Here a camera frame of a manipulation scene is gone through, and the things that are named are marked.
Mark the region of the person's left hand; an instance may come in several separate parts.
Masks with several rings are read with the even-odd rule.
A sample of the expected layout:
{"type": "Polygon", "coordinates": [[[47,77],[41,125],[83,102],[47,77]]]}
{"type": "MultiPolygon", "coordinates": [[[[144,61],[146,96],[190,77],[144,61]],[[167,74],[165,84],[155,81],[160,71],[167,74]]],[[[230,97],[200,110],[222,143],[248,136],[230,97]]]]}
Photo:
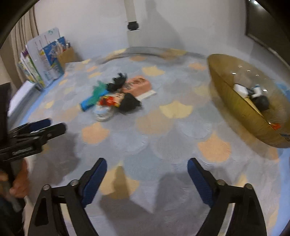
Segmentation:
{"type": "Polygon", "coordinates": [[[13,186],[9,190],[12,196],[19,199],[25,198],[28,195],[30,189],[28,164],[26,159],[23,159],[21,164],[21,169],[13,182],[13,186]]]}

